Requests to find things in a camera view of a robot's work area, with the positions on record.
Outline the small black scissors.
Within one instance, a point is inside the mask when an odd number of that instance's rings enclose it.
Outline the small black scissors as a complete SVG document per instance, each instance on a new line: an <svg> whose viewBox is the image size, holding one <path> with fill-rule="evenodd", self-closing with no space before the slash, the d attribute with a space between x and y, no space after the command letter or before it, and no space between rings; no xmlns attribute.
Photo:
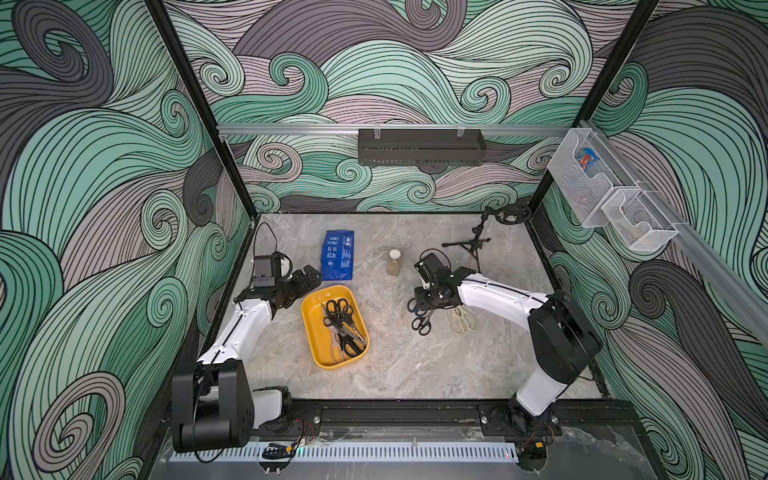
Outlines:
<svg viewBox="0 0 768 480"><path fill-rule="evenodd" d="M431 332L432 324L431 317L434 313L433 310L420 309L416 303L416 299L412 298L407 303L407 310L414 315L411 322L411 328L421 336L426 336Z"/></svg>

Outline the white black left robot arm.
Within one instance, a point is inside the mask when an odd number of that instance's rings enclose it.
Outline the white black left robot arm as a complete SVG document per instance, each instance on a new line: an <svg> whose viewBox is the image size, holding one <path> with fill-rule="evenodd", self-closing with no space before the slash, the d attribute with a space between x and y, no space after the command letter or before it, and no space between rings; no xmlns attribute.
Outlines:
<svg viewBox="0 0 768 480"><path fill-rule="evenodd" d="M285 279L260 276L235 297L233 316L212 346L172 378L171 433L176 452L200 456L243 447L259 427L287 420L288 390L252 389L245 361L276 312L320 284L321 273L306 266Z"/></svg>

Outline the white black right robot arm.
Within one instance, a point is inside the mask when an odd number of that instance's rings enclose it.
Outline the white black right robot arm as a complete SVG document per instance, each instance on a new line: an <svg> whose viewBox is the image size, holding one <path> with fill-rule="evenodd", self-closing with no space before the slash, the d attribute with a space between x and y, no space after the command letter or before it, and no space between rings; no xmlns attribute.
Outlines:
<svg viewBox="0 0 768 480"><path fill-rule="evenodd" d="M419 334L431 331L434 311L469 306L500 316L530 335L537 367L508 402L509 425L521 435L535 431L603 347L587 315L565 291L530 292L469 268L452 271L434 253L417 261L414 269L422 285L414 289L408 309Z"/></svg>

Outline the yellow storage box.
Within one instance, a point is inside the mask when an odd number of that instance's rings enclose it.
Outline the yellow storage box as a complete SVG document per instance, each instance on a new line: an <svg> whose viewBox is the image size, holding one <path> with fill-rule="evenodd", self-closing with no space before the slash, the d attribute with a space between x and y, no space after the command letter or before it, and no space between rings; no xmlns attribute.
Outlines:
<svg viewBox="0 0 768 480"><path fill-rule="evenodd" d="M309 295L301 313L312 357L323 369L341 368L361 359L369 335L352 291L333 285Z"/></svg>

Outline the long thin black scissors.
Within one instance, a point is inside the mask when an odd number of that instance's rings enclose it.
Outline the long thin black scissors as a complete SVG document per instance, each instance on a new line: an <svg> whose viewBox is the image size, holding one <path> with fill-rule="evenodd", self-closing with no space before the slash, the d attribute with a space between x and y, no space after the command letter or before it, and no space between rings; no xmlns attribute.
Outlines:
<svg viewBox="0 0 768 480"><path fill-rule="evenodd" d="M326 327L335 327L339 334L350 338L353 342L360 343L363 346L367 345L367 340L357 330L353 329L347 322L332 316L330 313L325 315L324 324Z"/></svg>

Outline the large black handled scissors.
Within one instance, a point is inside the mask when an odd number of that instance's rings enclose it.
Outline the large black handled scissors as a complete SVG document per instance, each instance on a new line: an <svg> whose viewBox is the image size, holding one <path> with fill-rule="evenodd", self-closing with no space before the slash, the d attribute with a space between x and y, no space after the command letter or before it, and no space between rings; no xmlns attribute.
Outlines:
<svg viewBox="0 0 768 480"><path fill-rule="evenodd" d="M354 309L348 300L329 300L322 309L323 323L331 331L333 360L341 362L361 355L367 347L367 340L355 324Z"/></svg>

